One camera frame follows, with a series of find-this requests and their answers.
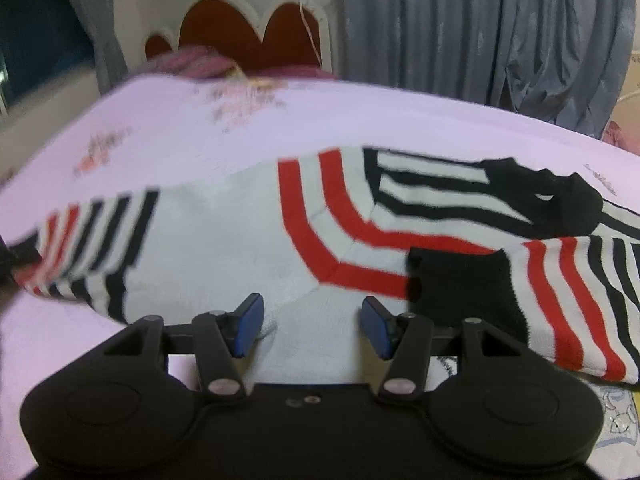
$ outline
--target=bed headboard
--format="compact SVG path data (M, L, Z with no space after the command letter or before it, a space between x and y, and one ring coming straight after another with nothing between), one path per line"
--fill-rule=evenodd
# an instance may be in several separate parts
M257 23L257 13L242 0L199 0L182 20L177 47L209 46L247 71L291 64L331 70L326 16L309 2L302 12L308 31L297 2L280 2ZM149 36L147 59L172 51L172 39L167 35L156 32ZM322 63L318 63L314 45Z

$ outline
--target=bed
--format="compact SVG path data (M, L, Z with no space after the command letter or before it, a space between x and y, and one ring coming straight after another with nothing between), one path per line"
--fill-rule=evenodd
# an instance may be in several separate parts
M297 5L294 10L300 12ZM180 42L187 41L184 27L185 22ZM322 34L321 65L327 68L328 54L321 38ZM274 66L270 54L257 55L251 48L243 59L219 43L208 46L236 56L244 69ZM160 54L161 47L159 40L146 43L150 56ZM315 57L307 51L301 62L313 63L311 55ZM296 62L291 57L281 61ZM9 183L0 194L0 234L7 241L14 240L50 210L68 202L149 185L220 179L265 160L361 144L461 160L515 156L519 163L535 169L549 168L557 174L576 171L603 197L640 210L634 178L640 159L635 155L494 108L343 82L293 78L196 81L142 75L60 131ZM119 329L116 322L88 307L25 293L18 293L4 306L0 317L0 478L18 480L34 467L18 424L20 403L28 391ZM172 356L170 372L194 385L189 358ZM349 379L324 369L310 374L317 382ZM380 374L372 365L359 378L375 381ZM443 378L431 374L429 386L433 388ZM249 382L268 379L246 371ZM633 395L606 384L592 387L602 400L606 423L590 465L604 478L640 474Z

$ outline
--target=window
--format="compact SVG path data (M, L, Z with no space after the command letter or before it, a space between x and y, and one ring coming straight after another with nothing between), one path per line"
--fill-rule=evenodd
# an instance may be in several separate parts
M0 0L0 109L94 51L69 0Z

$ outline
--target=black stripe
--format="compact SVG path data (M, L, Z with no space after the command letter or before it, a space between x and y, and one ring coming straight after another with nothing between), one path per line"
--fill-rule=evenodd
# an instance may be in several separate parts
M94 307L94 302L92 301L91 296L89 296L89 291L86 290L86 282L84 278L72 281L69 288L78 300L84 300L90 307Z
M629 269L626 266L626 247L624 240L620 238L612 238L613 240L613 266L616 269L616 274L620 279L622 285L622 292L633 302L633 304L640 308L638 303L638 295L634 289L631 277L629 276Z
M640 244L631 244L631 250L634 255L634 260L636 261L636 266L638 266L638 270L640 270Z
M146 192L140 214L136 220L136 226L127 244L127 251L122 258L120 267L112 274L108 274L104 279L104 286L110 297L107 313L109 317L119 322L127 322L124 317L124 299L127 292L124 285L125 273L129 267L135 265L138 259L147 227L154 212L156 202L158 201L158 195L158 190Z
M629 352L629 355L631 355L631 358L636 362L636 366L640 368L640 353L638 353L638 349L631 342L631 336L629 334L629 322L626 316L625 298L619 290L609 283L609 280L607 280L604 273L604 268L602 267L602 238L592 236L590 239L591 243L589 243L589 249L587 250L589 266L598 281L602 283L607 291L607 299L611 305L613 315L616 318L618 338Z
M460 193L491 194L488 184L473 182L450 176L434 176L411 171L388 170L381 167L381 173L404 186L429 186L443 191Z
M404 152L403 150L380 150L379 148L371 148L365 146L364 152L381 152L391 153L392 155L401 155L406 158L417 158L418 160L426 160L427 162L437 162L439 164L455 164L456 166L466 166L467 168L473 168L475 170L482 170L481 162L468 162L466 160L453 160L451 158L441 158L437 156L424 155L423 153Z
M102 245L98 250L98 254L95 257L94 262L89 267L89 270L97 270L111 251L111 245L115 240L116 233L118 232L118 227L120 226L120 222L122 222L124 213L126 212L127 207L129 207L130 200L130 196L123 196L118 199L116 209L111 215L109 225L107 226L107 231L104 234Z
M100 200L99 202L92 202L91 214L89 215L89 218L84 222L84 225L82 226L82 234L80 235L80 238L78 239L78 243L74 248L74 254L71 257L71 262L68 264L64 272L60 274L61 280L68 278L69 274L71 273L73 268L76 266L76 263L78 263L78 261L82 257L82 254L84 253L84 248L86 247L86 244L89 241L89 236L91 235L91 232L94 230L95 222L97 221L98 215L100 214L100 211L102 210L103 206L104 206L104 202L102 200Z
M640 215L638 213L636 213L635 211L633 211L632 209L629 209L628 207L624 207L618 204L614 204L611 200L606 200L605 198L602 199L603 202L608 203L609 205L612 205L613 207L617 208L617 209L623 209L624 211L626 211L627 213L631 213L633 216L638 218L638 222L640 222Z
M376 150L370 148L364 149L364 167L365 178L369 184L374 202L385 206L385 208L389 209L395 216L425 218L429 220L462 219L530 239L548 238L554 234L553 231L547 232L548 230L540 225L518 220L517 218L489 209L464 206L434 207L425 203L404 203L395 196L380 189L380 179L382 175L389 173L378 165L378 152ZM419 186L423 181L422 177L415 173L402 173L402 180L405 185ZM479 192L486 196L496 198L489 192L488 186L485 186L484 191L480 190Z
M600 222L606 225L607 227L611 227L615 231L618 231L619 233L625 234L631 238L635 238L636 240L640 241L640 229L631 227L629 224L625 224L622 220L613 218L613 216L607 213L602 213Z
M49 288L47 289L49 291L49 295L52 298L56 298L57 300L63 300L64 296L62 296L62 294L60 294L60 291L58 290L57 286L55 283L51 283L51 285L49 285Z

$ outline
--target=red headboard panel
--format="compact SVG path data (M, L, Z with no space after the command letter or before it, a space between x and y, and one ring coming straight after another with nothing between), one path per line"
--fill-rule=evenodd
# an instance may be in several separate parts
M161 34L153 34L146 40L145 55L147 59L171 52L171 50L171 45Z
M303 9L318 54L318 22ZM275 66L304 64L319 67L311 40L300 17L300 7L287 2L269 18L264 39L255 33L246 17L224 0L200 0L187 12L180 27L179 46L203 45L230 57L247 71ZM147 59L166 52L168 42L158 35L145 45Z

